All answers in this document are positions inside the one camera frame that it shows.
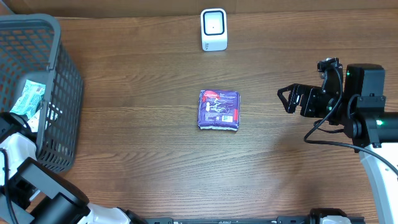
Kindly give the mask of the purple Carefree liner pack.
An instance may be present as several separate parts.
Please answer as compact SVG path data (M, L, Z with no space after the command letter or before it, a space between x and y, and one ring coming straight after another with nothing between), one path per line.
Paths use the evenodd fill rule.
M241 95L231 90L201 90L198 100L199 129L237 131Z

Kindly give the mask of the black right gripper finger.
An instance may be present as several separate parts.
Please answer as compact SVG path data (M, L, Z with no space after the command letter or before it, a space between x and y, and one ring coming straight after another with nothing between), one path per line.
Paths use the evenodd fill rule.
M296 87L298 85L298 83L294 83L294 84L291 84L291 85L289 85L289 86L287 86L287 87L285 87L285 88L282 88L281 89L281 92L282 93L284 93L284 92L291 92L291 91L293 91L294 90L294 88Z
M284 96L284 93L288 92L288 98ZM281 88L277 91L277 96L281 100L284 109L287 113L295 113L295 94L292 88Z

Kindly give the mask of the mint green wipes pack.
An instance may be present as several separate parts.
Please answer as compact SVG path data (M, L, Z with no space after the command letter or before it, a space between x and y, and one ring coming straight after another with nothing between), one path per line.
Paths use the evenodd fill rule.
M25 81L22 95L11 109L11 113L33 117L45 94L45 85L30 80Z

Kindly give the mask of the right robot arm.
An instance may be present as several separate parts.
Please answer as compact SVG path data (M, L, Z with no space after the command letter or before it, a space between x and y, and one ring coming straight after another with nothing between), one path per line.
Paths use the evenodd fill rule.
M336 58L319 61L322 86L294 83L277 96L287 113L301 107L313 118L304 142L338 146L359 154L380 223L397 223L397 113L385 111L386 71L377 64L343 67Z

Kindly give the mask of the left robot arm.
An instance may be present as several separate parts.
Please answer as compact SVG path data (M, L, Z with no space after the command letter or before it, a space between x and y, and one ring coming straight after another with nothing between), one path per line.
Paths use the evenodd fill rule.
M63 177L40 164L29 125L1 113L1 219L8 223L145 224L130 210L90 203Z

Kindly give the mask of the white bamboo conditioner tube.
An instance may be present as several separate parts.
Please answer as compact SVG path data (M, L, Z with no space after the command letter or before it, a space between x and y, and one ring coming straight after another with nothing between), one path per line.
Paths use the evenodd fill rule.
M40 112L41 112L41 110L37 110L36 113L33 115L33 117L29 118L27 121L27 124L29 125L29 127L33 133L38 132L39 121L40 121ZM47 116L51 120L56 121L58 118L58 112L60 112L61 114L63 113L62 111L59 110L59 108L56 108L55 111L49 109L47 111Z

